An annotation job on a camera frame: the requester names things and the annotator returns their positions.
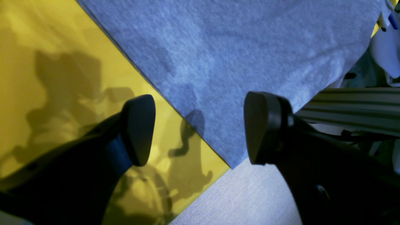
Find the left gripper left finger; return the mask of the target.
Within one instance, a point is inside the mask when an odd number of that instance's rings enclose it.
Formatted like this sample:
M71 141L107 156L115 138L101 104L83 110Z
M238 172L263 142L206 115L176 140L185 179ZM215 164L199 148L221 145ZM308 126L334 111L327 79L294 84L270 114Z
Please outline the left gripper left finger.
M100 225L121 176L146 165L156 117L146 94L79 139L1 180L1 211L36 225Z

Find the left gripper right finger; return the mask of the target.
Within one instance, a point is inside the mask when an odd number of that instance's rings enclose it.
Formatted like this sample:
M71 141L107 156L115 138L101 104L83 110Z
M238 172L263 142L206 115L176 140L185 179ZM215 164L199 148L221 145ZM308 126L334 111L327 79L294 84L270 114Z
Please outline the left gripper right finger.
M295 116L286 98L248 92L246 144L253 165L275 165L304 225L398 225L399 174Z

